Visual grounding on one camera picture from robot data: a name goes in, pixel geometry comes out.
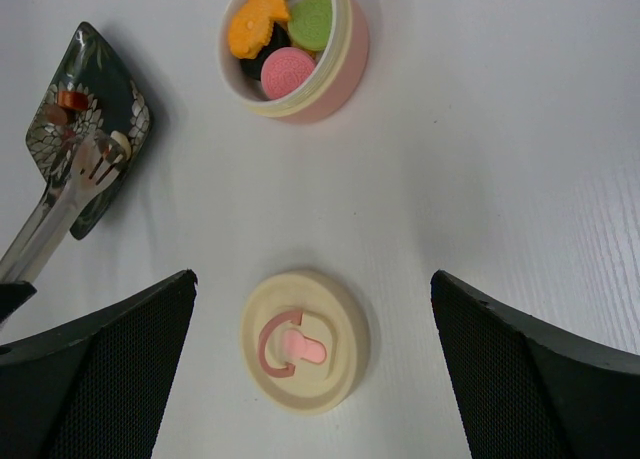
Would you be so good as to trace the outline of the orange fish-shaped food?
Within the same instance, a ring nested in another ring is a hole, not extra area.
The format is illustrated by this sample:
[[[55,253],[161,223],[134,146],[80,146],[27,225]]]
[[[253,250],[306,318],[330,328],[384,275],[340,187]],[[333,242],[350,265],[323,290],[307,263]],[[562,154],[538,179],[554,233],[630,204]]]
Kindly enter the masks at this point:
[[[255,59],[269,44],[274,25],[290,19],[287,0],[247,0],[233,15],[228,29],[231,54],[238,59]]]

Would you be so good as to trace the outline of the black sandwich cookie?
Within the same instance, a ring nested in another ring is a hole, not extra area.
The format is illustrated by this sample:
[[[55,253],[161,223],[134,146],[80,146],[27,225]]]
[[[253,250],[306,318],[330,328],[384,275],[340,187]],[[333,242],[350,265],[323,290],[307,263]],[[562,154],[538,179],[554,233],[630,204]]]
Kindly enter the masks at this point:
[[[253,80],[260,81],[262,69],[267,58],[275,51],[290,47],[291,39],[284,27],[275,23],[270,42],[264,46],[253,59],[240,59],[242,73]]]

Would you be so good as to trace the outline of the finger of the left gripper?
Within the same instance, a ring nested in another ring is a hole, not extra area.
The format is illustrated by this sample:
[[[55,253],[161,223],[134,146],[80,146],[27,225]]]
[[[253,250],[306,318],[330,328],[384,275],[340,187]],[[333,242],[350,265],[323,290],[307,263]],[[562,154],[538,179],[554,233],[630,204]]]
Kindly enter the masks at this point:
[[[18,281],[0,284],[0,323],[4,324],[8,318],[32,296],[37,289],[29,282]]]

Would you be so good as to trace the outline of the brown round cookie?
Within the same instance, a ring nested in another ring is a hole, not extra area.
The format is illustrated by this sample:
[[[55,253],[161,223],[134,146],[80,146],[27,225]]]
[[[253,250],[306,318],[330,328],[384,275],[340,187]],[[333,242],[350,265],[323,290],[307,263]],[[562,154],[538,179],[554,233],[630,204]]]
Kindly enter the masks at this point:
[[[64,127],[69,122],[68,111],[57,104],[45,104],[43,114],[46,121],[55,126]]]

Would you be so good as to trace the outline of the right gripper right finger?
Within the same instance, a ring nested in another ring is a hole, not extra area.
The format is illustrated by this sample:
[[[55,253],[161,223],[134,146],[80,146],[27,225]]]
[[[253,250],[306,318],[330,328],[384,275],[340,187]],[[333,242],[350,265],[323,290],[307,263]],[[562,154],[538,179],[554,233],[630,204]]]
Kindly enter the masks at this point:
[[[431,305],[474,458],[636,458],[639,358],[437,271]]]

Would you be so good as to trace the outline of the green sandwich cookie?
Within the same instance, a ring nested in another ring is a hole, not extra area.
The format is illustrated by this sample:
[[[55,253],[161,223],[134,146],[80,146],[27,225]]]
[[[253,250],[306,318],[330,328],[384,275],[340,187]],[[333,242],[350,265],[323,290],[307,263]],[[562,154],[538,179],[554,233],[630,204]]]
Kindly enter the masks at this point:
[[[300,0],[291,9],[288,32],[292,41],[310,51],[322,51],[332,29],[331,0]]]

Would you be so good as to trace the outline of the metal tongs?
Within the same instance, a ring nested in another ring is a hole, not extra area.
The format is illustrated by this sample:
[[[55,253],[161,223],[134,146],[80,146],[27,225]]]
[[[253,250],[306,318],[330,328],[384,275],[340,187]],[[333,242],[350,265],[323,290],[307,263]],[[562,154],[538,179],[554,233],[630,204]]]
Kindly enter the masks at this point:
[[[122,148],[101,130],[78,144],[62,184],[48,182],[40,202],[1,259],[1,281],[34,282],[82,210],[127,167]]]

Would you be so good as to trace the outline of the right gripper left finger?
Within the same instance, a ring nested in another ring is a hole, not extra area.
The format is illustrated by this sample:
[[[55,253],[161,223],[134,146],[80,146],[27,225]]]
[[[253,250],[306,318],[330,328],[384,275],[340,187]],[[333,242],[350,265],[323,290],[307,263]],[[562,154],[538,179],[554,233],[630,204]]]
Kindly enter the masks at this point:
[[[180,271],[1,347],[4,458],[149,458],[197,295]]]

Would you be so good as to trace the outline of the cream white round cookie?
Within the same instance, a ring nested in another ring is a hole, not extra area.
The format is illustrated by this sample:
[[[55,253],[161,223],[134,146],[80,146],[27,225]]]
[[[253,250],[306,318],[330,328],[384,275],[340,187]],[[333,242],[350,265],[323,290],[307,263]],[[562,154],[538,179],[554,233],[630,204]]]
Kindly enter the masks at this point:
[[[110,138],[122,148],[126,160],[129,160],[132,155],[132,147],[128,137],[119,131],[112,131],[110,134]]]

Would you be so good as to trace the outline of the red striped food piece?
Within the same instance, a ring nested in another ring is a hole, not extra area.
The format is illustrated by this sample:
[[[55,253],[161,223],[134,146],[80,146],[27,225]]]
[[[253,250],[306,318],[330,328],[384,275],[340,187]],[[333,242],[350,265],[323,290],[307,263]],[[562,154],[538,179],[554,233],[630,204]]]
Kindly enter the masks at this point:
[[[66,110],[82,112],[89,109],[89,96],[83,92],[61,90],[57,94],[56,104]]]

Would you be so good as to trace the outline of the pink sandwich cookie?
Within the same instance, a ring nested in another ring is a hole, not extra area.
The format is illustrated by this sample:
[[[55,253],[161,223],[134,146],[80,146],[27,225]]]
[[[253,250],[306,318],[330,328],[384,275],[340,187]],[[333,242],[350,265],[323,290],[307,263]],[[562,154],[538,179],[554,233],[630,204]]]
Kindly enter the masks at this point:
[[[269,100],[280,99],[298,89],[314,72],[315,60],[295,47],[275,51],[264,63],[261,85]]]

